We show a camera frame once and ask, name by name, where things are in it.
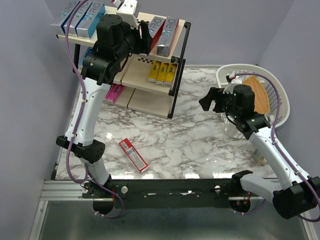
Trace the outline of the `red R&O toothpaste box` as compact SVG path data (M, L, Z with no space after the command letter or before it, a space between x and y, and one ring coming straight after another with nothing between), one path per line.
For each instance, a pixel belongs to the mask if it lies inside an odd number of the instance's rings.
M166 18L161 36L156 45L156 54L158 56L169 56L178 25L179 18L169 16Z

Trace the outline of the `light blue toothpaste box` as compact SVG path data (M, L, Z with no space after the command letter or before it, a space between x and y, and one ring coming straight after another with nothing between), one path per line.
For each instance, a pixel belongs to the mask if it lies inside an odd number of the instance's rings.
M82 59L80 60L80 63L79 63L79 67L83 67L83 62L85 60L85 58L87 57L87 55L89 55L90 53L92 53L92 48L91 47L88 47L87 50L85 51L85 53L83 54L82 56Z

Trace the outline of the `pink toothpaste box back side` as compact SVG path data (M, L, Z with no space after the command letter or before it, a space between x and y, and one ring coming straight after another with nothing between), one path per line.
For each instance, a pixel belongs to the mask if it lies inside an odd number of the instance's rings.
M119 98L119 96L121 95L122 91L125 89L125 87L121 84L118 84L118 86L114 89L113 92L113 99L111 101L108 101L110 103L115 103L117 101L117 99Z

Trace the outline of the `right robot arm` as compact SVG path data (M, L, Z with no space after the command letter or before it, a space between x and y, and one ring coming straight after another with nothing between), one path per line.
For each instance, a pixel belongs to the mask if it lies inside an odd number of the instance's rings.
M251 171L237 173L230 183L234 195L256 194L272 203L284 219L299 217L320 205L320 178L311 177L299 167L278 141L265 116L255 111L255 93L250 86L238 84L231 93L211 87L199 104L208 111L212 102L215 102L214 112L233 118L237 130L260 151L278 179L274 183Z

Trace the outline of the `silver blue R&O box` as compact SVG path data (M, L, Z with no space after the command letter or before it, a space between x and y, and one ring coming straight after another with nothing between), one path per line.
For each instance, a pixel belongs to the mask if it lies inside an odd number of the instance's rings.
M71 20L70 26L69 26L69 36L77 37L77 26L80 24L81 20L85 16L87 10L92 4L92 0L86 1L75 13L74 17Z

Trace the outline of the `silver red R&O box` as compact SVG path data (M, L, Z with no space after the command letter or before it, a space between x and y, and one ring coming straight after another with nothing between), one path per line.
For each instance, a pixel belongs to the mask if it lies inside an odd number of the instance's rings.
M165 52L165 44L163 37L163 29L165 25L165 18L155 16L152 21L148 24L149 35L151 36L151 47L156 49L156 54L160 56L167 56Z

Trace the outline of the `blue metallic toothpaste box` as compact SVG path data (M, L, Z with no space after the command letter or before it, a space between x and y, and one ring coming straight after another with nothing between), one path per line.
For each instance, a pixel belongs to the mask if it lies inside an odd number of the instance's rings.
M83 39L90 39L105 12L105 4L103 2L93 1L76 27L77 36Z

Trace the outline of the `yellow toothpaste box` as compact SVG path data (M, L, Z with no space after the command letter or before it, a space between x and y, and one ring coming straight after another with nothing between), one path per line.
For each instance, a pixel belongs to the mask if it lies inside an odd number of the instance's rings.
M157 86L163 86L164 85L164 80L167 74L169 64L166 62L162 62L159 67L159 71L156 77L156 85Z
M165 75L164 80L163 80L163 85L165 87L171 87L172 86L172 83L173 83L173 80L175 78L175 74L176 74L176 71L177 71L177 67L178 67L178 65L176 63L170 63L168 65L168 68L167 68L167 71L166 71L166 75Z
M163 83L160 80L157 80L161 64L162 63L160 61L154 61L152 63L152 66L151 66L151 69L150 69L150 72L148 75L148 82L149 83L154 83L159 86L163 85Z

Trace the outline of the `red toothpaste box barcode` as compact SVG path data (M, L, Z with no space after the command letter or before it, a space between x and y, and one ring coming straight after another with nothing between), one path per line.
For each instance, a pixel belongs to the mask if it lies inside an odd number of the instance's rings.
M125 154L128 156L132 164L136 167L136 169L142 173L145 171L149 165L146 163L146 161L142 158L142 156L139 154L139 152L136 150L136 148L132 145L132 143L129 141L128 138L125 138L119 143L119 146L121 149L125 152Z

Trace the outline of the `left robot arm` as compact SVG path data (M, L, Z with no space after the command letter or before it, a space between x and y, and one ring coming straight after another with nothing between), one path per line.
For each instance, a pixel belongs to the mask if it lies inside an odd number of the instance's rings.
M85 165L86 174L95 180L93 191L101 198L111 191L111 175L102 155L106 145L94 139L94 130L107 92L132 54L149 54L152 37L148 23L140 21L131 27L116 14L106 14L96 26L97 40L78 73L81 85L74 117L67 132L56 144L74 153Z

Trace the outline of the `pink toothpaste box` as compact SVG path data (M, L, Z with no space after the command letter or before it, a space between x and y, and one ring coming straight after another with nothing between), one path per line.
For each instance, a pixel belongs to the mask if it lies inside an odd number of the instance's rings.
M110 103L115 103L117 101L117 99L119 98L119 96L121 95L122 91L125 89L125 87L121 84L118 84L118 86L114 89L113 92L113 99L111 101L108 101Z
M113 83L109 89L109 91L107 92L106 96L105 96L105 100L107 102L110 102L113 99L113 95L114 95L114 90L115 88L118 86L118 84Z

